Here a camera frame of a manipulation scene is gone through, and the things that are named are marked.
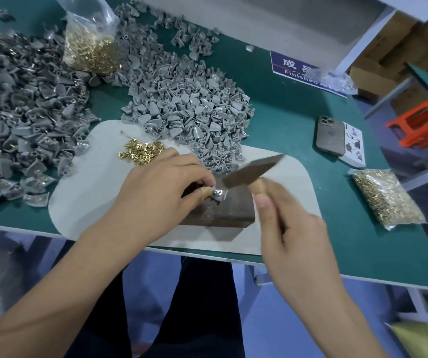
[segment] orange stool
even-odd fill
[[[387,127],[399,126],[406,136],[400,140],[403,147],[410,148],[416,144],[420,148],[428,146],[428,101],[421,103],[388,123]]]

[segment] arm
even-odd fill
[[[329,358],[385,358],[345,290],[325,223],[282,186],[251,185],[262,227],[262,257],[274,285]]]
[[[181,198],[199,180],[206,187]],[[214,185],[196,156],[179,156],[173,148],[133,168],[106,215],[0,318],[0,358],[62,357],[116,275],[211,195],[208,186]]]

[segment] smartphone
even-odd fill
[[[322,115],[317,121],[317,148],[335,156],[345,154],[345,124]]]

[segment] purple sign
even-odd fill
[[[307,64],[306,62],[289,58],[288,56],[279,54],[275,51],[270,52],[270,60],[272,61],[272,71],[275,74],[279,74],[284,77],[296,80],[298,82],[314,86],[315,88],[329,91],[330,93],[339,95],[343,98],[347,97],[345,93],[335,91],[323,83],[319,83],[312,79],[306,78],[305,73],[307,71],[309,71],[310,69],[318,69],[318,67],[316,67],[315,65]]]

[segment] black pants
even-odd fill
[[[68,241],[55,264],[71,246]],[[65,357],[131,358],[122,272],[100,296]],[[142,357],[245,357],[230,263],[181,258],[171,306]]]

